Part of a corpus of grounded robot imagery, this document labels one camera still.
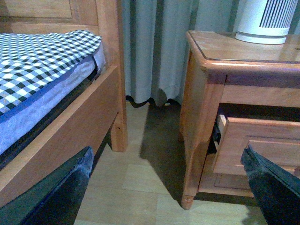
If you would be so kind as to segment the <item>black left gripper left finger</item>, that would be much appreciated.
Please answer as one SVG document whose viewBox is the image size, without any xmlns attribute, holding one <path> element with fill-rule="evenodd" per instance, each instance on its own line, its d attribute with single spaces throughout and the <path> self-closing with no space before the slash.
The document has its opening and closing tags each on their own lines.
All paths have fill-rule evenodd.
<svg viewBox="0 0 300 225">
<path fill-rule="evenodd" d="M 94 154 L 85 147 L 0 209 L 2 225 L 72 225 L 90 180 Z"/>
</svg>

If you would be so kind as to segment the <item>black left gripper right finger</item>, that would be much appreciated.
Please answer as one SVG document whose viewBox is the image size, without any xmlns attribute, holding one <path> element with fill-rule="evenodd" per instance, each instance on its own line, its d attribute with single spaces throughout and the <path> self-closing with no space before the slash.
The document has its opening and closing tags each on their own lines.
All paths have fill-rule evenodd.
<svg viewBox="0 0 300 225">
<path fill-rule="evenodd" d="M 241 163 L 250 189 L 269 225 L 300 223 L 300 179 L 255 152 L 244 149 Z"/>
</svg>

